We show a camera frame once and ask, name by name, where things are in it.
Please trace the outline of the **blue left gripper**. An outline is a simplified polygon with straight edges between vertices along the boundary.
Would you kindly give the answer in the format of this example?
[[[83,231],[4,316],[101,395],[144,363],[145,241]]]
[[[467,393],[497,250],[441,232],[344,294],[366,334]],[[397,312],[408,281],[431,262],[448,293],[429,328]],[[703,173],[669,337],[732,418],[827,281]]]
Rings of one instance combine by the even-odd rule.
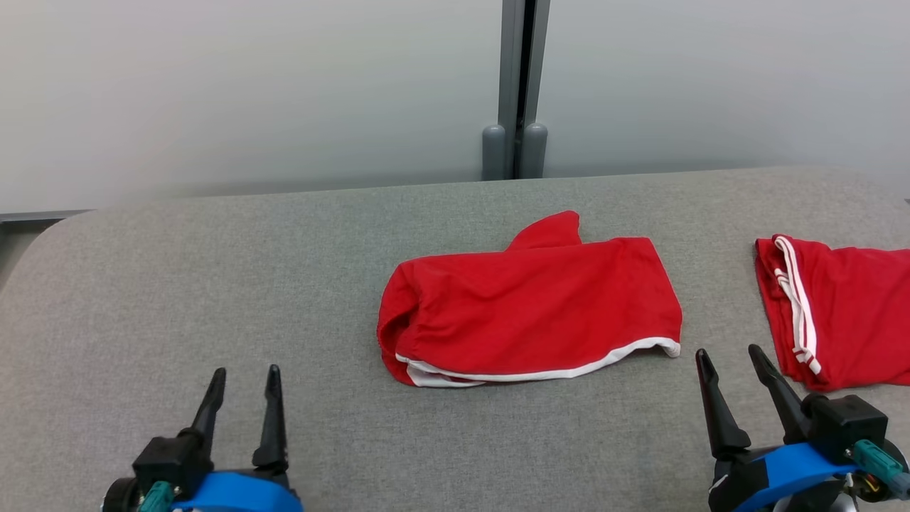
[[[196,441],[198,453],[210,457],[217,414],[223,405],[225,367],[215,369],[190,427],[178,437]],[[282,391],[282,371],[270,364],[264,386],[264,419],[259,446],[252,463],[261,472],[286,472],[287,429]],[[192,498],[178,498],[170,512],[304,512],[286,474],[214,472],[208,474]]]

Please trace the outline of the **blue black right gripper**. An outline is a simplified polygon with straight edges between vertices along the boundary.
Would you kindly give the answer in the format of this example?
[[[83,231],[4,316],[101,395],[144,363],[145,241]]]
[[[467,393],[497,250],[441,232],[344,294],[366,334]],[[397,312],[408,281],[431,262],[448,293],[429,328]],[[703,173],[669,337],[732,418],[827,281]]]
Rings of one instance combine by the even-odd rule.
[[[801,399],[760,346],[750,344],[748,354],[776,406],[783,443],[790,445],[748,452],[751,438],[732,416],[714,363],[705,348],[696,350],[707,434],[717,460],[707,498],[710,512],[855,512],[845,487],[858,465],[833,464],[803,443],[810,420]]]

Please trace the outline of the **red basketball jersey white sleeves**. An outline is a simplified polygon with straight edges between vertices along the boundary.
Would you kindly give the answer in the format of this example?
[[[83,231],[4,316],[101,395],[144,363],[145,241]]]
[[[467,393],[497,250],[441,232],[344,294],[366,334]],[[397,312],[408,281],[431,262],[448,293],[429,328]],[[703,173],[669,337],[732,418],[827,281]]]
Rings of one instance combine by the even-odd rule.
[[[812,391],[910,386],[910,247],[828,247],[777,234],[755,272],[781,372]]]

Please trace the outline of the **red shorts white hem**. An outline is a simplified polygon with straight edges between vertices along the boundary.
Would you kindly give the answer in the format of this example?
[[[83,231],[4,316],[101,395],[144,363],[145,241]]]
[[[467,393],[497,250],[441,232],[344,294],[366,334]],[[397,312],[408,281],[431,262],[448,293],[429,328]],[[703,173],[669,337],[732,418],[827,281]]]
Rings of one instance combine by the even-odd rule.
[[[464,388],[572,379],[643,349],[678,357],[682,308],[653,242],[582,242],[580,226],[567,210],[500,252],[400,263],[378,308],[390,375]]]

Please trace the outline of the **grey cylindrical post bumper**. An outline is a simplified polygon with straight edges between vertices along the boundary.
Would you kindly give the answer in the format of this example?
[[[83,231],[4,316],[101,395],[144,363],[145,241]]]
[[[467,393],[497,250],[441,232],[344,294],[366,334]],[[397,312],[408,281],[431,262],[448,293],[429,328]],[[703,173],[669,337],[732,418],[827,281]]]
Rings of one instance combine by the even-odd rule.
[[[546,126],[533,122],[521,133],[519,179],[537,179],[544,176],[544,159],[548,142]]]
[[[507,132],[503,126],[491,125],[481,132],[481,179],[500,181],[506,176]]]

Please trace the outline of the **grey metal partition post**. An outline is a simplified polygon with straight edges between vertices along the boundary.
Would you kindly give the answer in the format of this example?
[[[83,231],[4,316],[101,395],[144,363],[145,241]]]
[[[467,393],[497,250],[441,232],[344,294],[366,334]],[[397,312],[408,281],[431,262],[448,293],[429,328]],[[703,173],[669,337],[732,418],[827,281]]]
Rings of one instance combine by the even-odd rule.
[[[521,133],[537,122],[550,0],[503,0],[498,121],[507,132],[505,179],[519,179]]]

